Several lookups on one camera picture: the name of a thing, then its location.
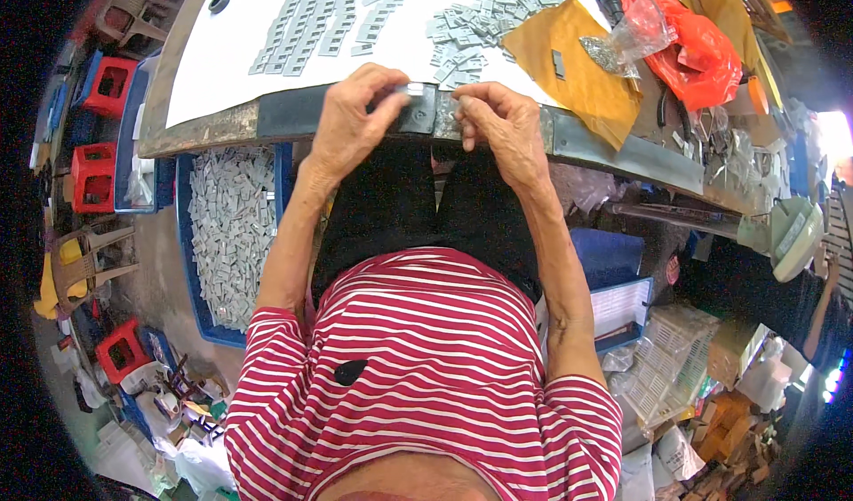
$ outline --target red and white striped shirt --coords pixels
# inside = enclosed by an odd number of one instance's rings
[[[225,432],[241,498],[313,499],[409,451],[453,457],[503,499],[613,499],[622,410],[585,377],[542,387],[534,318],[504,276],[445,248],[342,274],[311,337],[260,308]],[[344,386],[335,369],[351,360],[367,364]]]

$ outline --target red plastic stool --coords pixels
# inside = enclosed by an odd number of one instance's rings
[[[133,316],[95,346],[98,364],[112,384],[121,383],[128,373],[151,362],[151,358],[145,355],[143,345],[136,338],[138,325],[136,316]]]
[[[116,120],[121,119],[124,102],[127,100],[127,91],[130,90],[137,65],[139,63],[133,59],[93,58],[91,68],[96,68],[96,71],[91,75],[91,82],[89,77],[86,78],[82,92],[83,108],[95,114]]]
[[[115,142],[79,145],[71,159],[74,198],[71,208],[78,214],[110,213],[112,176],[115,173]]]

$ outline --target black pants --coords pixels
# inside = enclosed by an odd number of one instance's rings
[[[490,151],[460,155],[436,212],[430,145],[386,140],[338,189],[311,282],[315,306],[341,272],[378,254],[419,246],[470,254],[534,304],[542,295],[521,204]]]

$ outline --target wooden chair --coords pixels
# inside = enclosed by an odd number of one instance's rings
[[[104,282],[139,269],[139,264],[131,264],[129,266],[118,266],[98,272],[95,266],[95,257],[99,250],[133,236],[134,230],[134,227],[127,227],[97,235],[92,231],[91,227],[84,227],[79,231],[71,232],[53,241],[50,252],[50,265],[56,287],[57,304],[63,314],[70,314],[75,308],[90,299],[92,292]],[[60,248],[65,242],[73,239],[76,239],[80,245],[82,256],[76,261],[62,264],[60,260]],[[86,281],[86,295],[74,300],[70,299],[68,297],[68,289],[82,280]]]
[[[120,48],[127,44],[128,40],[134,35],[143,35],[165,41],[167,33],[163,29],[143,20],[146,12],[152,12],[157,16],[164,16],[161,9],[150,7],[150,5],[157,5],[163,9],[170,10],[177,10],[179,8],[178,5],[168,0],[107,0],[106,5],[101,8],[101,11],[95,18],[95,26],[105,35],[118,40]],[[112,8],[119,9],[130,15],[131,21],[128,27],[118,29],[109,24],[107,15]]]

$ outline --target red plastic bag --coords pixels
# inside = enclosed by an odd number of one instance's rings
[[[635,0],[622,0],[627,11]],[[678,0],[654,0],[676,34],[670,46],[645,58],[688,111],[734,99],[741,82],[741,58],[732,42],[707,17],[693,14]]]

